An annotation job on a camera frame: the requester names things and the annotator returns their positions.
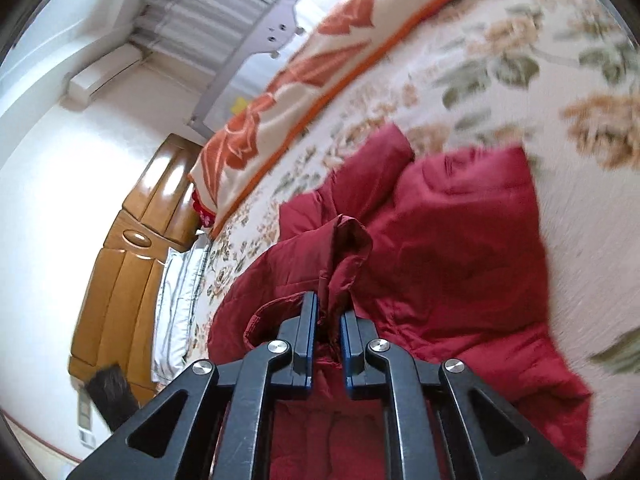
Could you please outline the grey bed guard rail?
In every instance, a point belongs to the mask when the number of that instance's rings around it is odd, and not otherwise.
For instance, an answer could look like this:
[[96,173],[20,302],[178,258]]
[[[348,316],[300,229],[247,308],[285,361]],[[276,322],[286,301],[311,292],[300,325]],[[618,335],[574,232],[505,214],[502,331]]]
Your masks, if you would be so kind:
[[205,139],[214,129],[206,125],[206,117],[227,89],[235,74],[254,55],[269,54],[276,58],[295,38],[314,29],[317,22],[299,23],[296,6],[299,0],[274,0],[245,34],[239,45],[222,64],[215,77],[195,105],[189,126]]

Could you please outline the grey striped curtain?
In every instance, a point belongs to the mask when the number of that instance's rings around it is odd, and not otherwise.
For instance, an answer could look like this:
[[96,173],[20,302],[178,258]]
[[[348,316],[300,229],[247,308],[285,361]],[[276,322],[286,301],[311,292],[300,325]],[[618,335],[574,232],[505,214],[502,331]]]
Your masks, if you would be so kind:
[[213,75],[276,0],[143,0],[129,41]]

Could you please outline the red quilted puffer jacket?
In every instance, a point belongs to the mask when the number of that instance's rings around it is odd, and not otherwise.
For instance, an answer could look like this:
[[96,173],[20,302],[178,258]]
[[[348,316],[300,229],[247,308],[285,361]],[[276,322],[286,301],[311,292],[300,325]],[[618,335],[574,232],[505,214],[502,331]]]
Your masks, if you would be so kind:
[[537,197],[522,148],[416,157],[387,125],[320,188],[279,212],[280,237],[232,284],[208,335],[224,364],[277,335],[319,299],[314,388],[281,402],[275,479],[381,479],[378,404],[349,400],[338,318],[372,321],[414,358],[457,358],[514,405],[575,466],[587,452],[590,393],[556,350]]

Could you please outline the white wall air conditioner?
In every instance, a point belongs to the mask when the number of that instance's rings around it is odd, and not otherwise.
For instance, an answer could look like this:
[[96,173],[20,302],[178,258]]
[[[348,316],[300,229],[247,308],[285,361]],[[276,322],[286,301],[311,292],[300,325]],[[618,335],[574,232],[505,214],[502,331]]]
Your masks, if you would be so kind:
[[89,105],[103,87],[136,67],[142,58],[140,49],[123,44],[73,76],[67,86],[68,98],[78,105]]

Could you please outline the orange floral folded blanket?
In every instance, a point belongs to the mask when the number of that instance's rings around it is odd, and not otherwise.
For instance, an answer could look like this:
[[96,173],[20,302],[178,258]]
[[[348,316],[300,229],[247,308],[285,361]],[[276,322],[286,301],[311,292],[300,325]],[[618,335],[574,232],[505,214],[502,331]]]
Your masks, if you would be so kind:
[[346,86],[451,0],[345,0],[265,90],[206,142],[190,172],[216,236],[292,142]]

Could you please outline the wall socket panel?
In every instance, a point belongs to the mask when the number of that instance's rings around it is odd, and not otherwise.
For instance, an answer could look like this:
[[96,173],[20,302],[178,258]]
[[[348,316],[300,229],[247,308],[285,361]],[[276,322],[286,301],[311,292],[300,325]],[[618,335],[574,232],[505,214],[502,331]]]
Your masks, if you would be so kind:
[[77,391],[77,423],[79,439],[85,448],[93,450],[96,447],[96,437],[92,431],[92,403],[84,388]]

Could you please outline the wooden headboard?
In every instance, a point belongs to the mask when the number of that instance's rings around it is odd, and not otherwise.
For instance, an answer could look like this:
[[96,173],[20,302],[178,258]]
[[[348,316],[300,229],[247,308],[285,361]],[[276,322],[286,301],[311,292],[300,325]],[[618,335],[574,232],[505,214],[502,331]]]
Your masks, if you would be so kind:
[[70,346],[68,372],[80,382],[117,364],[140,404],[155,396],[156,298],[168,250],[186,252],[200,226],[189,180],[200,151],[171,133],[122,202],[96,256]]

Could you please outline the red patterned pillow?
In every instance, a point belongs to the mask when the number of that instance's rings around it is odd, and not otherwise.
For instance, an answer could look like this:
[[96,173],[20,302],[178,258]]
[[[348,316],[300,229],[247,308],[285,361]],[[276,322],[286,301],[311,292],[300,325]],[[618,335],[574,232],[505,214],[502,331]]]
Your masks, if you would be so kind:
[[212,228],[215,224],[216,214],[202,204],[196,188],[191,193],[191,204],[193,210],[198,214],[198,218],[200,218],[201,226],[204,229]]

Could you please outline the grey striped pillow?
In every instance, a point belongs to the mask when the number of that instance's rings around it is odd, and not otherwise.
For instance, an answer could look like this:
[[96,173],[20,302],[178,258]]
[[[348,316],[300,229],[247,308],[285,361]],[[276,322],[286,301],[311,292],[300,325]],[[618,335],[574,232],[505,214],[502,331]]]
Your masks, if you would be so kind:
[[200,294],[209,240],[201,233],[186,252],[169,248],[154,313],[151,379],[167,385],[186,366],[193,338],[194,307]]

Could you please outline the cream floral bed blanket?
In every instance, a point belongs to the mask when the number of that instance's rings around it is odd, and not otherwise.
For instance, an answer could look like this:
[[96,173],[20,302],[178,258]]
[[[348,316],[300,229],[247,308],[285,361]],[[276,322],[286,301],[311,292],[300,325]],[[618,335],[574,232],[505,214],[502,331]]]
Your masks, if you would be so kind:
[[639,51],[598,0],[457,0],[319,114],[213,241],[190,360],[233,281],[279,236],[279,207],[316,188],[378,126],[419,154],[518,142],[536,180],[551,328],[593,393],[586,475],[639,430]]

